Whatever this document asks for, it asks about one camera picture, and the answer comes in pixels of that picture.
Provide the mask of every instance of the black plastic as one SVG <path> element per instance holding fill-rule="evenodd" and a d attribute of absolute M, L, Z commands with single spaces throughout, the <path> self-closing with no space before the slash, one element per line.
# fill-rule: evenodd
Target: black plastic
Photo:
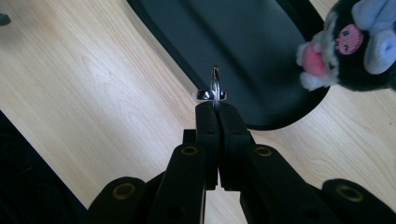
<path fill-rule="evenodd" d="M 195 111 L 196 130 L 185 130 L 166 171 L 147 184 L 131 177 L 111 182 L 83 223 L 204 223 L 206 186 L 217 182 L 207 173 L 218 173 L 211 159 L 224 189 L 241 192 L 248 223 L 396 223 L 396 214 L 358 184 L 307 184 L 276 149 L 255 144 L 233 106 L 222 103 L 216 112 L 206 102 Z"/>
<path fill-rule="evenodd" d="M 6 14 L 0 13 L 0 26 L 8 25 L 11 22 L 11 19 Z"/>
<path fill-rule="evenodd" d="M 287 126 L 328 91 L 305 90 L 295 62 L 298 46 L 322 30 L 308 0 L 128 2 L 198 89 L 209 89 L 212 66 L 219 66 L 227 103 L 249 128 Z"/>

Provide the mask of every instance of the black mount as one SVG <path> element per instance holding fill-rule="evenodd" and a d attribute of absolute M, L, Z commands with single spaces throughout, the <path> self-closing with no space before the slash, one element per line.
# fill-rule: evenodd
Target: black mount
<path fill-rule="evenodd" d="M 344 179 L 322 190 L 305 183 L 272 147 L 258 145 L 235 107 L 195 108 L 196 130 L 185 130 L 166 171 L 148 183 L 123 177 L 93 201 L 84 223 L 203 223 L 205 191 L 218 170 L 225 190 L 240 191 L 248 223 L 396 223 L 373 194 Z"/>

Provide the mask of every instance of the wooden surface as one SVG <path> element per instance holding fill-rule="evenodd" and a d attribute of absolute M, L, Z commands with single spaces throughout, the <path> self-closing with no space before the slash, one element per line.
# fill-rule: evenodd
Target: wooden surface
<path fill-rule="evenodd" d="M 315 0 L 325 16 L 334 0 Z M 121 176 L 163 171 L 194 128 L 193 86 L 124 0 L 4 0 L 0 109 L 89 206 Z M 360 183 L 396 210 L 396 93 L 331 88 L 289 127 L 253 131 L 316 187 Z M 238 194 L 209 191 L 206 223 L 245 223 Z"/>

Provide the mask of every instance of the black fabric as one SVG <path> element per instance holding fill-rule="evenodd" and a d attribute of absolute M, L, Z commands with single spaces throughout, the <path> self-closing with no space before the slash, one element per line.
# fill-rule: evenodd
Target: black fabric
<path fill-rule="evenodd" d="M 80 223 L 87 209 L 0 111 L 0 223 Z"/>

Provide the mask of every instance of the wood grain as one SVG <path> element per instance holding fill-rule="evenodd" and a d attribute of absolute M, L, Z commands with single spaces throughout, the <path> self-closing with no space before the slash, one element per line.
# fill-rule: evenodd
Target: wood grain
<path fill-rule="evenodd" d="M 325 17 L 336 1 L 312 1 Z M 0 109 L 89 206 L 121 176 L 148 181 L 194 128 L 193 86 L 123 0 L 0 1 Z M 396 95 L 331 88 L 289 127 L 257 132 L 310 184 L 360 183 L 396 209 Z M 245 223 L 207 193 L 206 223 Z"/>

